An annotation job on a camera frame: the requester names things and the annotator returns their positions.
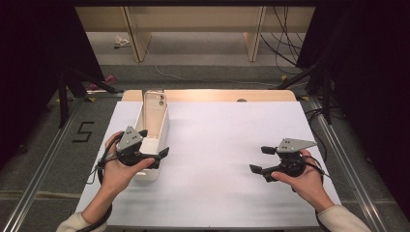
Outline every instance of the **white box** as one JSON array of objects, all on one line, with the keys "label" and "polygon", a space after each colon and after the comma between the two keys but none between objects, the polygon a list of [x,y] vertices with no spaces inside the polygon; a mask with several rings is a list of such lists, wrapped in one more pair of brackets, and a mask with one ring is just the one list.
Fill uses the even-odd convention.
[{"label": "white box", "polygon": [[[141,106],[139,111],[138,119],[135,124],[136,131],[144,130],[144,105]],[[155,136],[147,136],[142,140],[142,145],[139,151],[143,154],[157,155],[160,151],[165,149],[166,137],[168,135],[169,128],[169,116],[168,116],[168,107],[166,107],[165,114],[161,121],[158,121],[161,124],[161,130],[155,133]],[[136,181],[155,181],[160,176],[162,161],[158,169],[143,169],[142,171],[136,173],[134,179]]]}]

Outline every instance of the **table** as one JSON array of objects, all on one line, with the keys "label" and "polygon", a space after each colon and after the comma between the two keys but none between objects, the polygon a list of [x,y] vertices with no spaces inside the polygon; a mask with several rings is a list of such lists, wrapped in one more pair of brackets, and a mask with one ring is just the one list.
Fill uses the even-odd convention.
[{"label": "table", "polygon": [[[203,96],[207,90],[199,91]],[[241,96],[242,90],[209,90],[220,96]],[[318,227],[307,202],[282,183],[266,183],[249,164],[277,165],[277,156],[260,152],[283,137],[313,140],[300,104],[288,101],[183,101],[169,90],[168,157],[155,182],[132,181],[113,203],[108,225],[150,229],[289,229]],[[275,95],[289,91],[272,91]],[[118,102],[104,141],[133,125],[141,101]],[[326,167],[317,147],[310,152]],[[96,161],[103,154],[103,143]],[[340,203],[331,180],[325,189]],[[77,206],[81,211],[100,184],[86,186]]]}]

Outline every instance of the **floor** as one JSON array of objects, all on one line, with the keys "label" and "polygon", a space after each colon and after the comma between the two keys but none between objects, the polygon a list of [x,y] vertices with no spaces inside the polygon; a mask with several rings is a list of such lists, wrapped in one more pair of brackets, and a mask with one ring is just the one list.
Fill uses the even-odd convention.
[{"label": "floor", "polygon": [[[117,77],[117,81],[111,84],[117,89],[268,89],[281,84],[282,79],[293,76],[292,73],[299,72],[283,59],[277,59],[263,41],[259,45],[256,61],[249,62],[243,37],[239,33],[154,33],[146,58],[141,63],[134,61],[127,45],[114,48],[117,36],[129,39],[126,33],[89,33],[88,36],[103,73]],[[263,36],[272,47],[278,47],[273,35],[266,33]],[[291,41],[295,46],[302,44],[295,35],[292,35]],[[288,45],[282,44],[279,52],[293,59]],[[304,97],[306,82],[301,81],[290,89],[296,96]],[[58,95],[55,95],[24,144],[27,152],[15,154],[1,170],[1,228],[6,226],[17,203],[24,197],[23,193],[33,186],[36,181],[33,177],[39,172],[43,172],[44,177],[37,180],[35,197],[20,216],[23,220],[19,231],[55,231],[58,224],[75,210],[85,185],[83,180],[91,171],[115,103],[121,100],[121,95],[105,95],[99,91],[90,92],[89,97],[86,101],[70,98],[72,117],[69,126],[62,131],[58,128],[60,111]],[[300,103],[304,111],[313,108],[311,99],[300,99]],[[410,231],[409,221],[371,162],[365,159],[366,152],[339,109],[332,111],[332,120],[332,129],[385,226],[380,231]],[[90,136],[78,133],[80,128],[90,131]],[[327,150],[326,166],[342,204],[368,223],[357,194],[346,185],[348,180],[343,168],[318,119],[312,121],[312,129],[324,141],[319,148],[322,155],[325,148]],[[125,230],[109,228],[107,231]]]}]

